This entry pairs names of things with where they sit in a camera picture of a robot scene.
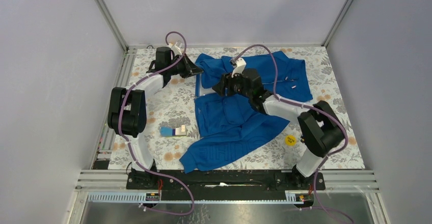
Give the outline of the blue zip-up jacket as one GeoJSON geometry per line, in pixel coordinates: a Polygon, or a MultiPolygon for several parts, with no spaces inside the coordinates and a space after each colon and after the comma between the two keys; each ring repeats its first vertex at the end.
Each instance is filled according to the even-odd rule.
{"type": "MultiPolygon", "coordinates": [[[[304,60],[284,52],[244,57],[247,68],[257,69],[264,87],[299,102],[312,100],[304,60]]],[[[252,109],[241,95],[221,97],[216,93],[195,99],[200,140],[191,144],[180,162],[184,171],[214,170],[244,157],[278,136],[290,123],[252,109]]]]}

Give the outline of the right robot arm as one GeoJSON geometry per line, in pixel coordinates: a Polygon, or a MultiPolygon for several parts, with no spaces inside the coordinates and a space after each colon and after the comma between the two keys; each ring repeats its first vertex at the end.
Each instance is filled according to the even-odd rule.
{"type": "Polygon", "coordinates": [[[312,175],[324,164],[331,151],[347,139],[345,128],[328,103],[320,101],[307,105],[271,92],[264,87],[256,69],[224,74],[212,89],[220,96],[246,97],[252,109],[261,114],[298,122],[307,149],[292,170],[292,182],[296,188],[307,188],[312,183],[312,175]]]}

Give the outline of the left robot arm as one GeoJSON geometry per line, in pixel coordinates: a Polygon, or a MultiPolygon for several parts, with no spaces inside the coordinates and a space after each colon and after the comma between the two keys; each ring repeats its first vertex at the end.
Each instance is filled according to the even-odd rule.
{"type": "Polygon", "coordinates": [[[139,183],[146,189],[157,185],[157,173],[151,171],[154,158],[143,132],[147,124],[147,100],[166,87],[173,76],[189,78],[203,73],[177,45],[158,47],[144,76],[128,87],[111,91],[107,125],[121,136],[129,149],[132,164],[142,171],[139,183]]]}

